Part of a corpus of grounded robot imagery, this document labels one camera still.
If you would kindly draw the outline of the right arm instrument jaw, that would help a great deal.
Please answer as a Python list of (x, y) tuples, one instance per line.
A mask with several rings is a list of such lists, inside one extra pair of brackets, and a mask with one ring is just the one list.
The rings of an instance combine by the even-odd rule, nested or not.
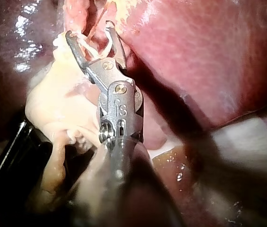
[(107, 38), (112, 41), (112, 50), (114, 51), (113, 58), (118, 63), (119, 67), (125, 70), (127, 68), (125, 52), (120, 37), (115, 30), (115, 24), (110, 20), (106, 20), (105, 31), (107, 32)]
[(78, 41), (77, 36), (72, 33), (72, 31), (67, 31), (65, 34), (66, 42), (71, 49), (71, 52), (78, 64), (78, 66), (85, 70), (87, 67), (90, 66), (90, 61), (88, 61), (85, 56), (83, 55), (83, 51), (81, 50)]

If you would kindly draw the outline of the right arm instrument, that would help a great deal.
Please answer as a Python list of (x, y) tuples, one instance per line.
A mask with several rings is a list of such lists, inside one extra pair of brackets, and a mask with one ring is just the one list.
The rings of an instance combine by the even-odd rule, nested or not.
[(135, 81), (123, 73), (114, 58), (96, 60), (85, 72), (100, 89), (100, 142), (127, 136), (144, 142), (144, 99)]

